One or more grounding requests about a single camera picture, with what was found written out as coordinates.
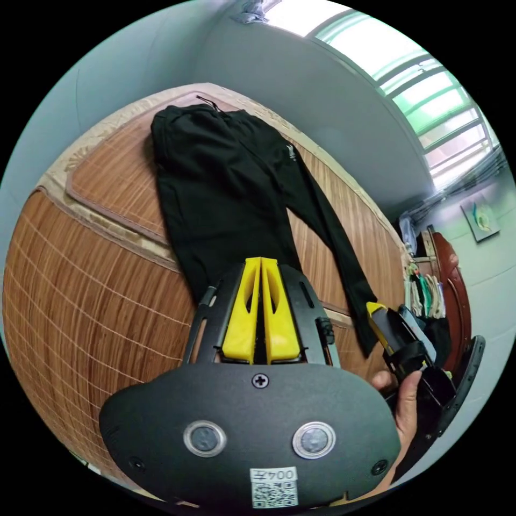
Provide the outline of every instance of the hand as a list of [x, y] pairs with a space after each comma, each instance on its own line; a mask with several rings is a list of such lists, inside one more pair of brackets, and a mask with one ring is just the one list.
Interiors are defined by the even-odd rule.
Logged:
[[[401, 450], [399, 452], [398, 458], [392, 465], [389, 472], [385, 475], [385, 477], [383, 477], [382, 481], [378, 486], [376, 486], [376, 488], [364, 496], [349, 501], [346, 498], [343, 498], [342, 500], [332, 503], [331, 506], [352, 503], [354, 501], [363, 500], [364, 498], [369, 498], [374, 495], [379, 495], [390, 487], [392, 484], [392, 479], [396, 473], [396, 467], [407, 454], [410, 444], [414, 439], [415, 433], [418, 429], [416, 394], [420, 380], [421, 371], [415, 371], [408, 375], [398, 388], [395, 423], [396, 430], [398, 431], [399, 442], [401, 444]], [[388, 371], [380, 371], [375, 375], [371, 383], [375, 389], [382, 390], [393, 383], [393, 376]]]

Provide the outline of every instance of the framed picture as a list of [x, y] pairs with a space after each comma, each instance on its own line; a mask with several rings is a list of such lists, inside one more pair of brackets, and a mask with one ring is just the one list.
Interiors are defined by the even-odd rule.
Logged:
[[477, 242], [500, 231], [495, 215], [481, 193], [468, 197], [461, 203], [461, 208]]

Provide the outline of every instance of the qr code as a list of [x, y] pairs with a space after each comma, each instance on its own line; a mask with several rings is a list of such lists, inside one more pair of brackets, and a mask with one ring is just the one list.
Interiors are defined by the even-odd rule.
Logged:
[[298, 504], [297, 482], [252, 483], [253, 508], [276, 509]]

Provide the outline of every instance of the finger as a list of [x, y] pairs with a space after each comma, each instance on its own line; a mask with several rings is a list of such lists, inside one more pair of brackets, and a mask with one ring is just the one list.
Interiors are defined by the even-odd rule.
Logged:
[[416, 395], [420, 380], [421, 371], [415, 371], [402, 381], [398, 389], [396, 425], [405, 440], [412, 440], [417, 430], [418, 413]]
[[391, 383], [392, 376], [388, 371], [377, 372], [371, 380], [372, 386], [378, 391], [385, 389], [385, 387], [388, 387]]

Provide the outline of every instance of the bed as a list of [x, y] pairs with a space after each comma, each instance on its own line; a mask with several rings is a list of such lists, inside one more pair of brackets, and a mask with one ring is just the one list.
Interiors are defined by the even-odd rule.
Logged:
[[[44, 173], [10, 243], [3, 319], [11, 365], [55, 436], [103, 474], [138, 489], [112, 462], [97, 417], [107, 397], [178, 367], [195, 306], [167, 243], [149, 126], [168, 104], [245, 109], [300, 151], [341, 220], [383, 304], [404, 301], [409, 257], [356, 181], [279, 115], [213, 84], [169, 89], [100, 121]], [[335, 331], [341, 365], [366, 380], [386, 365], [359, 348], [331, 252], [289, 213], [303, 271]]]

